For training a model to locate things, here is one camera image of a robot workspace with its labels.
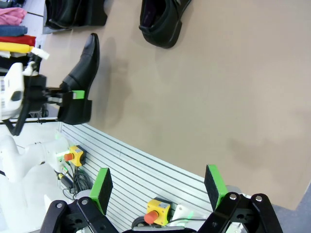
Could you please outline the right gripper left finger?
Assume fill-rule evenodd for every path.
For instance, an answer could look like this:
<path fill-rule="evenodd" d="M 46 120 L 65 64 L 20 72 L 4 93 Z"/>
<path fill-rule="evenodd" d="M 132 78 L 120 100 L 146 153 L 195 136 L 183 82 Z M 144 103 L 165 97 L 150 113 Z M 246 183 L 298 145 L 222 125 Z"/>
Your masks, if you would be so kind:
<path fill-rule="evenodd" d="M 106 211 L 113 189 L 109 168 L 100 168 L 91 192 L 68 204 L 53 201 L 44 218 L 41 233 L 76 233 L 89 228 L 93 233 L 112 233 Z"/>

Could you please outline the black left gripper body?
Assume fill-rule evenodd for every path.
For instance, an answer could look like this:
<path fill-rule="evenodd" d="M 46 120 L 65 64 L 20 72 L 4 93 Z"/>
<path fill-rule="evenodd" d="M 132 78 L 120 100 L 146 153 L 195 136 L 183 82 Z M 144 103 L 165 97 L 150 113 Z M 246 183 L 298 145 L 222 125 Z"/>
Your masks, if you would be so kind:
<path fill-rule="evenodd" d="M 46 90 L 47 77 L 44 75 L 24 76 L 24 106 L 41 108 L 46 102 L 43 92 Z"/>

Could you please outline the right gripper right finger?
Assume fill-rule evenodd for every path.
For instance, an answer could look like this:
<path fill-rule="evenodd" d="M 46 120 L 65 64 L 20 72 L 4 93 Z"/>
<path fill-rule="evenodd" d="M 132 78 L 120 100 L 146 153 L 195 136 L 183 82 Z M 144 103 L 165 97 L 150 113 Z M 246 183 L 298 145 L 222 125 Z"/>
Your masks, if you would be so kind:
<path fill-rule="evenodd" d="M 225 233 L 232 223 L 240 223 L 248 233 L 283 232 L 273 206 L 263 193 L 250 198 L 229 192 L 216 165 L 207 165 L 204 184 L 213 212 L 199 233 Z"/>

